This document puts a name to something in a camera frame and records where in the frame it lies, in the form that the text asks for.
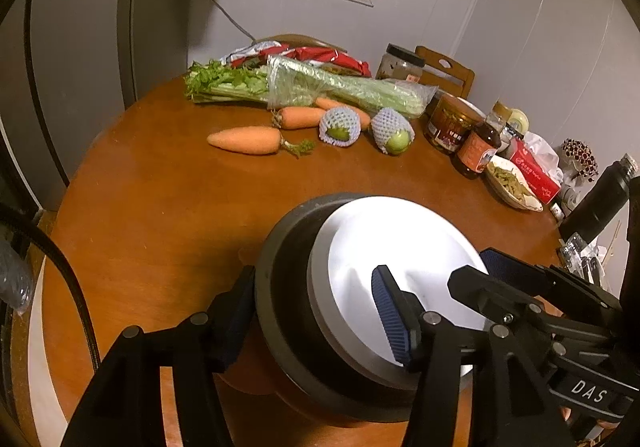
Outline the red snack bag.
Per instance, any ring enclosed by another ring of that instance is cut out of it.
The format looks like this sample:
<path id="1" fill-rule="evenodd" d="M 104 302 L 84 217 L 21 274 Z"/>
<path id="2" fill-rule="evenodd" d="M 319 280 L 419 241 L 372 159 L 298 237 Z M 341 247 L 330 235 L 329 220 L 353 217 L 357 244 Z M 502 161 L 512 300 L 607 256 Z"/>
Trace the red snack bag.
<path id="1" fill-rule="evenodd" d="M 270 56 L 282 56 L 310 66 L 326 69 L 334 74 L 370 78 L 367 62 L 330 46 L 291 45 L 276 40 L 257 42 L 221 57 L 221 63 L 232 68 L 257 68 L 265 65 Z"/>

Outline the dark soy sauce bottle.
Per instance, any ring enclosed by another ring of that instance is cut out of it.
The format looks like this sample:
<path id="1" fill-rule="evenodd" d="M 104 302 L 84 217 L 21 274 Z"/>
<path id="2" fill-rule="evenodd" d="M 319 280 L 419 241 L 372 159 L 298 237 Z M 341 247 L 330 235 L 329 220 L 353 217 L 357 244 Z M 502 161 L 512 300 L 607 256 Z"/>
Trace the dark soy sauce bottle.
<path id="1" fill-rule="evenodd" d="M 501 133 L 510 115 L 510 108 L 501 102 L 495 102 L 484 121 L 479 126 L 474 126 L 452 156 L 451 164 L 465 178 L 474 180 L 485 171 L 491 158 L 498 152 Z"/>

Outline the pink crab shaped plate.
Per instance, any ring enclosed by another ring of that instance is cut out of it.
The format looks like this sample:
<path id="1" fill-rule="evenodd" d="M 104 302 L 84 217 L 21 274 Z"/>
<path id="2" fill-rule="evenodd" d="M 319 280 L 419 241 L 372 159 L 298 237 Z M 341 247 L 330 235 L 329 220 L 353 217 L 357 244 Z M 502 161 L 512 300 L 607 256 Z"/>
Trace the pink crab shaped plate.
<path id="1" fill-rule="evenodd" d="M 231 435 L 239 443 L 314 424 L 314 403 L 273 358 L 254 309 L 238 357 L 216 384 Z"/>

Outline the netted green fruit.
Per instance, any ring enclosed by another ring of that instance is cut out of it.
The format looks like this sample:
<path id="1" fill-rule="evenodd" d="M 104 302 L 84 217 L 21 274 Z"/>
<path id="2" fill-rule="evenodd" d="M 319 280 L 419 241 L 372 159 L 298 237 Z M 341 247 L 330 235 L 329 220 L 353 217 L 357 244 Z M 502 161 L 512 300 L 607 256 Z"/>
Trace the netted green fruit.
<path id="1" fill-rule="evenodd" d="M 370 131 L 378 149 L 391 156 L 403 154 L 416 138 L 409 121 L 392 108 L 378 111 L 371 119 Z"/>
<path id="2" fill-rule="evenodd" d="M 320 141 L 336 147 L 349 147 L 361 133 L 360 118 L 348 107 L 326 111 L 318 126 Z"/>

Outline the right netted green fruit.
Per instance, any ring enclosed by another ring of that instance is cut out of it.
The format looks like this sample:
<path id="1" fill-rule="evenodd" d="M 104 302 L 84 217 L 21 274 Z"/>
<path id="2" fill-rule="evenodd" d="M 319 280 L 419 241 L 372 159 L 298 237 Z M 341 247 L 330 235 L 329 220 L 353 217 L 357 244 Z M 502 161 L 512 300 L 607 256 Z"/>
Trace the right netted green fruit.
<path id="1" fill-rule="evenodd" d="M 409 121 L 392 108 L 378 111 L 371 119 L 370 131 L 378 149 L 391 156 L 403 154 L 416 138 Z"/>

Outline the red white patterned ornament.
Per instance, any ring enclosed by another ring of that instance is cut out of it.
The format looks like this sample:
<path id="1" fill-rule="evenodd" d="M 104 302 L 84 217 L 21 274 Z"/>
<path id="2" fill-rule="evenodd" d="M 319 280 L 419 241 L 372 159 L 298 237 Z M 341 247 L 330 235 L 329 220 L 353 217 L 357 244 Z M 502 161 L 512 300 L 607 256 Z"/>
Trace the red white patterned ornament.
<path id="1" fill-rule="evenodd" d="M 582 141 L 567 138 L 560 147 L 559 157 L 564 176 L 572 181 L 593 182 L 599 175 L 596 157 Z"/>

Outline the small white bottle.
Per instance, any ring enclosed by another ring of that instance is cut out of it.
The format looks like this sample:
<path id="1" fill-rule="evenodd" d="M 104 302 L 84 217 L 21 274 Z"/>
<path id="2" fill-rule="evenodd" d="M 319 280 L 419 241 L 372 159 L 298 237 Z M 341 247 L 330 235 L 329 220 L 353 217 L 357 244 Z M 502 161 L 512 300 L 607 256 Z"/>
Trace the small white bottle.
<path id="1" fill-rule="evenodd" d="M 559 204 L 549 204 L 548 208 L 558 222 L 562 222 L 564 220 L 564 213 Z"/>

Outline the curved wooden chair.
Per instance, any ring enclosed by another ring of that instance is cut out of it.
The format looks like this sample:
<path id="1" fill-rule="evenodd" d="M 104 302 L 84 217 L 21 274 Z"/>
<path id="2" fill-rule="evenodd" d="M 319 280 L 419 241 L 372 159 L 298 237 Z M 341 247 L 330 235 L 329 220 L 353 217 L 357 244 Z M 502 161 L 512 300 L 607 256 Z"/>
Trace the curved wooden chair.
<path id="1" fill-rule="evenodd" d="M 300 46 L 316 46 L 317 48 L 332 48 L 332 50 L 346 53 L 346 50 L 340 46 L 298 33 L 277 34 L 276 36 L 268 36 L 258 39 L 258 42 L 265 41 L 277 41 L 279 43 L 288 44 L 291 48 L 299 48 Z"/>

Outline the yellow tape roll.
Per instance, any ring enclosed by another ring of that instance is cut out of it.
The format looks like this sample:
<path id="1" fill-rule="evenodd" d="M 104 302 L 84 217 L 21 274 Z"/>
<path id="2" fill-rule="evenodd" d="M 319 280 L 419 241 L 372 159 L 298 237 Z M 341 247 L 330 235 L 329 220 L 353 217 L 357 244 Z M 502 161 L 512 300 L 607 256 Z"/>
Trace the yellow tape roll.
<path id="1" fill-rule="evenodd" d="M 506 124 L 520 135 L 525 135 L 529 129 L 528 117 L 518 108 L 513 108 Z"/>

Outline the large instant noodle bowl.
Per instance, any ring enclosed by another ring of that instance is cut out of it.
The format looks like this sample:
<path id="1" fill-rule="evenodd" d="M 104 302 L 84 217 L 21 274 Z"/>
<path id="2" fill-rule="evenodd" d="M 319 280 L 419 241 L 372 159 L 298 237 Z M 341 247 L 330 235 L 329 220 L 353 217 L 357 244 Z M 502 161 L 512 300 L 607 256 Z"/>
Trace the large instant noodle bowl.
<path id="1" fill-rule="evenodd" d="M 451 274 L 465 266 L 487 271 L 472 243 L 436 212 L 400 198 L 358 198 L 331 210 L 314 235 L 311 311 L 348 367 L 391 389 L 412 389 L 423 313 L 462 329 L 490 327 L 450 294 Z"/>

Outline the black thermos flask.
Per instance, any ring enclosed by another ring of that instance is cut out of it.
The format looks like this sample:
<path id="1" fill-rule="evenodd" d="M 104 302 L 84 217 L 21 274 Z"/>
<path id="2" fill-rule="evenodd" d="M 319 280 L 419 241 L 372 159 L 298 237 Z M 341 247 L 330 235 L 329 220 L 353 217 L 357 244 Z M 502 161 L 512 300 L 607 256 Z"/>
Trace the black thermos flask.
<path id="1" fill-rule="evenodd" d="M 628 201 L 630 183 L 637 173 L 638 163 L 628 154 L 608 166 L 596 185 L 560 224 L 561 238 L 569 241 L 577 235 L 585 243 L 596 239 Z"/>

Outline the stainless steel bowl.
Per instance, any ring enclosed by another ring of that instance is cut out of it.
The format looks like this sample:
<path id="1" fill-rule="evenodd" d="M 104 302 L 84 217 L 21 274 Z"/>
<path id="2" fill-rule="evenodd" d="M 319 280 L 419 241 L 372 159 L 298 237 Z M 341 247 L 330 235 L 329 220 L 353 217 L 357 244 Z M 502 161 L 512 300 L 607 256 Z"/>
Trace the stainless steel bowl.
<path id="1" fill-rule="evenodd" d="M 438 213 L 356 193 L 308 200 L 274 225 L 256 266 L 270 375 L 302 415 L 337 427 L 408 420 L 418 378 L 394 360 L 378 317 L 371 292 L 378 265 L 429 311 L 461 328 L 487 329 L 447 287 L 459 267 L 487 268 Z"/>

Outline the carrot in front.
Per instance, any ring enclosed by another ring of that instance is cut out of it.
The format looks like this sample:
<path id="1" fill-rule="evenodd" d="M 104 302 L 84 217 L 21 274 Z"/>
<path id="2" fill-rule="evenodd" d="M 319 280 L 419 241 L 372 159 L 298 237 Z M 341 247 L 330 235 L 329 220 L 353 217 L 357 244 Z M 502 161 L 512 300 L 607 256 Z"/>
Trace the carrot in front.
<path id="1" fill-rule="evenodd" d="M 209 134 L 207 143 L 225 152 L 249 156 L 274 155 L 283 149 L 295 157 L 300 157 L 314 150 L 312 141 L 291 143 L 278 129 L 268 128 L 268 126 L 244 126 L 244 128 L 222 130 Z"/>

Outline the bagged celery bunch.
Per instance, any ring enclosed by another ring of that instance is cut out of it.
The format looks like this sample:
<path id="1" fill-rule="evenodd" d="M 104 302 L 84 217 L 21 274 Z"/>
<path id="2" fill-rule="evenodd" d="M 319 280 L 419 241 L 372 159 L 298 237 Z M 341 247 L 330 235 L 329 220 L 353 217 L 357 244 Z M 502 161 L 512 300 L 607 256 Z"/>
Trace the bagged celery bunch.
<path id="1" fill-rule="evenodd" d="M 259 68 L 233 68 L 218 60 L 194 63 L 183 80 L 186 97 L 195 103 L 254 102 L 276 110 L 309 107 L 322 97 L 369 115 L 392 108 L 407 119 L 422 117 L 437 92 L 433 85 L 405 80 L 332 74 L 283 56 L 270 56 Z"/>

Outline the left netted green fruit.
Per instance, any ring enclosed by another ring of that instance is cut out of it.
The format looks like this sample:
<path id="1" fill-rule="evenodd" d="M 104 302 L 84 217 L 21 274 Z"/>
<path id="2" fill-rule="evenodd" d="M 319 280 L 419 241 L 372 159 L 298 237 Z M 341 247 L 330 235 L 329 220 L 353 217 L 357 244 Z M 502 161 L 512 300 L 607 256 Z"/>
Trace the left netted green fruit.
<path id="1" fill-rule="evenodd" d="M 320 141 L 336 147 L 349 147 L 361 133 L 360 118 L 348 107 L 326 111 L 318 126 Z"/>

